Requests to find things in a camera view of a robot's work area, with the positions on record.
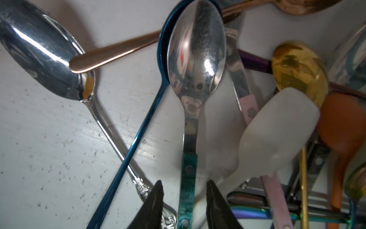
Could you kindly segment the copper rose gold spoon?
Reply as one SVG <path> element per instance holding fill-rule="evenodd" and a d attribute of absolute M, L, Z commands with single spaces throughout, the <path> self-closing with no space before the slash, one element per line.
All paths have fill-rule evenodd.
<path fill-rule="evenodd" d="M 287 1 L 287 0 L 252 0 L 245 1 L 227 7 L 222 10 L 224 22 L 227 23 L 236 18 L 242 11 L 263 4 L 273 3 L 281 11 L 291 15 L 306 15 L 325 10 L 339 1 Z M 105 65 L 115 59 L 128 55 L 141 48 L 158 41 L 160 31 L 155 31 L 121 43 L 80 54 L 69 62 L 69 68 L 74 73 L 85 73 L 97 67 Z"/>

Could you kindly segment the blue metal spoon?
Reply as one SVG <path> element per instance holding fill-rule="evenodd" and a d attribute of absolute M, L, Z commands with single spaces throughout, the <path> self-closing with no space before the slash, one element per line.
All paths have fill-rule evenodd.
<path fill-rule="evenodd" d="M 180 17 L 183 10 L 186 8 L 186 6 L 191 3 L 192 1 L 181 1 L 179 2 L 176 7 L 171 11 L 170 15 L 168 16 L 164 26 L 162 27 L 161 33 L 159 35 L 158 40 L 158 49 L 157 49 L 157 61 L 159 70 L 161 72 L 162 76 L 162 84 L 161 87 L 157 93 L 157 96 L 155 97 L 153 104 L 148 111 L 148 114 L 146 118 L 144 119 L 140 129 L 138 130 L 136 137 L 134 138 L 132 145 L 123 160 L 122 165 L 120 166 L 119 170 L 117 171 L 111 185 L 109 186 L 105 196 L 103 197 L 102 201 L 100 202 L 97 210 L 95 211 L 94 215 L 92 216 L 88 228 L 90 229 L 98 229 L 101 227 L 104 218 L 107 214 L 107 211 L 111 205 L 112 199 L 117 191 L 117 188 L 125 174 L 125 171 L 127 170 L 127 167 L 129 166 L 129 163 L 149 125 L 150 120 L 152 119 L 164 93 L 168 86 L 171 86 L 169 75 L 168 75 L 168 69 L 167 69 L 167 55 L 168 55 L 168 46 L 169 41 L 174 29 L 174 26 Z"/>

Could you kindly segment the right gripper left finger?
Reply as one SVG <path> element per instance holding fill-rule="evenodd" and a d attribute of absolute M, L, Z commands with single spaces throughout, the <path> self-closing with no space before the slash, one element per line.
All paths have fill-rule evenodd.
<path fill-rule="evenodd" d="M 164 190 L 158 180 L 128 229 L 161 229 Z"/>

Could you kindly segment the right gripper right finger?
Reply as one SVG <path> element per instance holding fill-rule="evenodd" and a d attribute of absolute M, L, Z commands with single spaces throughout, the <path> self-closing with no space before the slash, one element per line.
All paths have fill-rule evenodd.
<path fill-rule="evenodd" d="M 206 184 L 206 199 L 209 229 L 243 229 L 213 180 Z"/>

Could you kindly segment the green handled steel spoon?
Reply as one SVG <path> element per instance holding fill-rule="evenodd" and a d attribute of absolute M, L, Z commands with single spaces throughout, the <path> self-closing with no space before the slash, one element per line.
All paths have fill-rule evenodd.
<path fill-rule="evenodd" d="M 178 228 L 190 229 L 197 170 L 200 112 L 218 87 L 226 62 L 226 35 L 213 1 L 192 1 L 178 18 L 168 46 L 171 86 L 185 115 Z"/>

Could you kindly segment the white plastic spoon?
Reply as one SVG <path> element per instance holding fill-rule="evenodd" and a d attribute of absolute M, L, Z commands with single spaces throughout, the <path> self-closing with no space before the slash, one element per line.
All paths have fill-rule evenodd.
<path fill-rule="evenodd" d="M 289 164 L 310 139 L 320 110 L 304 93 L 286 88 L 271 98 L 245 129 L 238 167 L 217 184 L 223 197 L 252 177 L 270 175 Z"/>

